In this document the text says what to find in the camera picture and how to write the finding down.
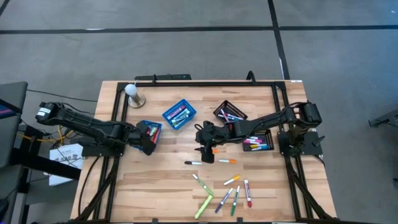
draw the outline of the white ball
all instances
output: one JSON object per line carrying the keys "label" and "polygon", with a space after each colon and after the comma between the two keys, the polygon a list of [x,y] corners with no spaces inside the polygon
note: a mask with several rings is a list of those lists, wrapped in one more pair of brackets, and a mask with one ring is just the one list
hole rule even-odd
{"label": "white ball", "polygon": [[124,91],[126,91],[129,96],[134,96],[137,93],[137,87],[134,84],[128,84],[124,87]]}

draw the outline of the red marker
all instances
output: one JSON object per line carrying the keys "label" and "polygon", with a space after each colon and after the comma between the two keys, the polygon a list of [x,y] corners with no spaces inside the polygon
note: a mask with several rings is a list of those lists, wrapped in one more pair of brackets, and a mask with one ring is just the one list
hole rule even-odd
{"label": "red marker", "polygon": [[246,190],[246,200],[248,201],[248,206],[251,208],[251,197],[250,197],[250,188],[249,188],[249,181],[244,180],[244,189]]}

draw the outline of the yellow cable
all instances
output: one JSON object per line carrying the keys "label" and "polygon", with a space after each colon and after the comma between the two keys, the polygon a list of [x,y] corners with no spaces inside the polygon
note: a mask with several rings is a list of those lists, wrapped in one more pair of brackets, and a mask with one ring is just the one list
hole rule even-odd
{"label": "yellow cable", "polygon": [[61,146],[63,146],[63,138],[62,138],[62,133],[61,133],[61,128],[58,125],[58,134],[60,135],[60,139],[61,139]]}
{"label": "yellow cable", "polygon": [[[55,141],[59,141],[61,139],[64,139],[64,138],[68,137],[71,133],[73,133],[73,131],[69,131],[68,134],[66,134],[65,136],[62,136],[61,138],[58,138],[58,139],[36,139],[36,141],[40,141],[40,142],[55,142]],[[19,135],[22,138],[32,140],[31,137],[25,136],[23,134],[17,133],[17,135]]]}

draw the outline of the black basket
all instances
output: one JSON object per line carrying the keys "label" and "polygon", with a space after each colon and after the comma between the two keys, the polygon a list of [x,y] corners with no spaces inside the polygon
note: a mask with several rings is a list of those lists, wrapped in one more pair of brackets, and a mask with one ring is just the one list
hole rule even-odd
{"label": "black basket", "polygon": [[221,109],[223,109],[224,113],[229,113],[233,116],[237,116],[239,118],[247,119],[248,116],[244,114],[241,110],[235,107],[232,103],[228,100],[225,100],[217,109],[213,112],[213,114],[222,122],[226,122],[225,118],[219,117],[218,115],[221,114]]}
{"label": "black basket", "polygon": [[255,137],[259,137],[259,138],[264,138],[266,139],[266,144],[268,145],[268,149],[261,149],[261,150],[257,150],[257,151],[252,151],[250,148],[251,144],[247,144],[247,143],[242,143],[243,145],[243,151],[245,152],[261,152],[261,151],[270,151],[270,150],[274,150],[274,142],[272,141],[272,134],[271,134],[271,130],[267,129],[267,130],[263,130],[263,131],[256,131],[254,134],[250,135],[251,136],[255,136]]}

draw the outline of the black line on floor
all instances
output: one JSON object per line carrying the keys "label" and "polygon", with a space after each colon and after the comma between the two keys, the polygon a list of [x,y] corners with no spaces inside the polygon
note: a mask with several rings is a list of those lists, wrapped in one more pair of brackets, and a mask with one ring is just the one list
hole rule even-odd
{"label": "black line on floor", "polygon": [[282,26],[279,30],[394,30],[398,25],[370,25],[370,26]]}
{"label": "black line on floor", "polygon": [[4,0],[4,2],[2,3],[1,7],[0,7],[0,17],[2,15],[2,13],[4,12],[4,10],[6,10],[6,7],[8,5],[10,0]]}
{"label": "black line on floor", "polygon": [[268,0],[268,6],[269,6],[269,12],[271,13],[272,27],[274,28],[274,35],[275,35],[276,46],[278,49],[279,60],[282,66],[282,75],[285,80],[290,80],[284,45],[282,43],[282,37],[280,36],[278,19],[276,17],[276,11],[273,0]]}
{"label": "black line on floor", "polygon": [[50,30],[0,30],[0,34],[104,34],[143,32],[203,32],[203,31],[262,31],[273,30],[271,26],[225,26],[225,27],[158,27],[115,29],[50,29]]}

